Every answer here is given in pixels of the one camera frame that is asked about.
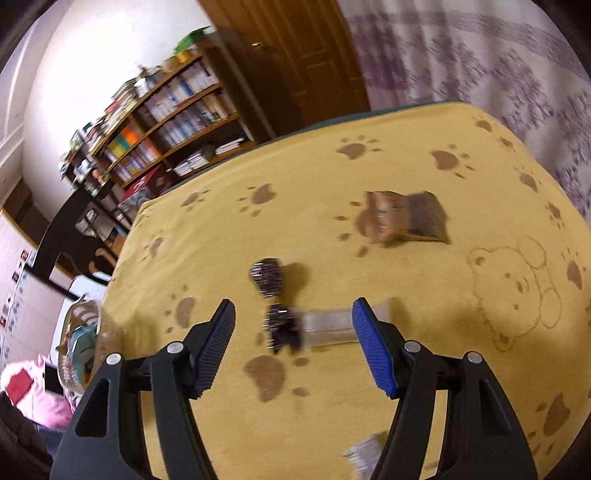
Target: curtain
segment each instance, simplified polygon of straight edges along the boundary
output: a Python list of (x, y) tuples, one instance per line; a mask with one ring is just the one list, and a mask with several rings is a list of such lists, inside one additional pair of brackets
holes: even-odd
[(591, 81), (530, 0), (338, 0), (373, 110), (461, 100), (499, 119), (591, 225)]

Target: wooden door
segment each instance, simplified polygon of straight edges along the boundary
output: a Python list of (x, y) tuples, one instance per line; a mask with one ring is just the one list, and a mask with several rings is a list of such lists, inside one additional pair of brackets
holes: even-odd
[(200, 0), (277, 135), (369, 110), (336, 0)]

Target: pink cushion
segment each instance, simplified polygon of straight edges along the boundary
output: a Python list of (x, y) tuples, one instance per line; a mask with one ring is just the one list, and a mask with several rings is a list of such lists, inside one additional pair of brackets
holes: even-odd
[(8, 364), (0, 378), (0, 388), (6, 389), (11, 378), (25, 370), (33, 379), (29, 391), (16, 403), (22, 414), (50, 429), (66, 430), (72, 419), (72, 409), (68, 401), (54, 393), (43, 390), (44, 361), (40, 356), (37, 362), (26, 361)]

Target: black chair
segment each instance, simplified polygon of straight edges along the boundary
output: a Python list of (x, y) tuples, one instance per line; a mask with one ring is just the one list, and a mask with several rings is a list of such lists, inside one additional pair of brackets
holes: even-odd
[(66, 200), (47, 228), (33, 265), (27, 264), (24, 267), (26, 272), (72, 300), (77, 300), (78, 296), (50, 280), (51, 272), (60, 255), (67, 257), (82, 275), (105, 286), (108, 282), (91, 273), (90, 263), (93, 262), (97, 270), (112, 275), (113, 265), (105, 257), (97, 255), (96, 252), (103, 249), (115, 261), (118, 259), (117, 255), (100, 238), (84, 235), (76, 228), (76, 224), (86, 213), (88, 204), (87, 193), (82, 189), (76, 190)]

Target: table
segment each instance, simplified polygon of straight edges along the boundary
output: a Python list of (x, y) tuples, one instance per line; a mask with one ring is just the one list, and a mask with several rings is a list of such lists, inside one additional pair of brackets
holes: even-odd
[[(368, 190), (432, 192), (450, 242), (370, 244), (355, 221)], [(589, 230), (519, 139), (474, 107), (342, 122), (209, 170), (143, 205), (103, 301), (103, 325), (123, 330), (128, 358), (184, 338), (221, 299), (236, 304), (213, 388), (193, 404), (219, 478), (354, 478), (343, 452), (387, 430), (395, 402), (356, 343), (265, 350), (267, 302), (248, 276), (264, 257), (284, 265), (288, 306), (387, 300), (405, 338), (440, 355), (482, 353), (540, 477), (589, 414)], [(150, 397), (142, 399), (152, 469), (164, 476)], [(424, 478), (436, 468), (444, 411), (441, 394)]]

